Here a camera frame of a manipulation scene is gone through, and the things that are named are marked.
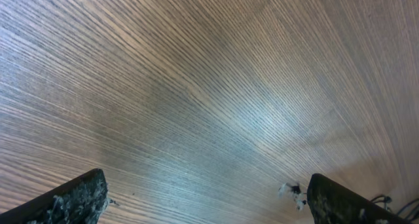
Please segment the brown wood grain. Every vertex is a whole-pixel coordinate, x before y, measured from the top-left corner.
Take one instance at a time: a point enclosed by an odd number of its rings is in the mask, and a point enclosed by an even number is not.
[[[0,212],[102,168],[100,223],[313,223],[419,195],[419,0],[0,0]]]

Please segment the black object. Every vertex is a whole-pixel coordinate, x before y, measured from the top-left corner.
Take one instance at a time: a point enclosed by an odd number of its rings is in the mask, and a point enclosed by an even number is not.
[[[321,174],[312,176],[307,202],[315,224],[409,223]]]
[[[105,176],[96,168],[0,214],[0,223],[96,224],[108,203]]]

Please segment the wooden surface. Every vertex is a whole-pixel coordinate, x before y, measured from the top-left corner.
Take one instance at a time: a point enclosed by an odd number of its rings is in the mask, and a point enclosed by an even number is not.
[[[101,223],[312,223],[419,195],[419,0],[0,0],[0,212],[92,168]]]

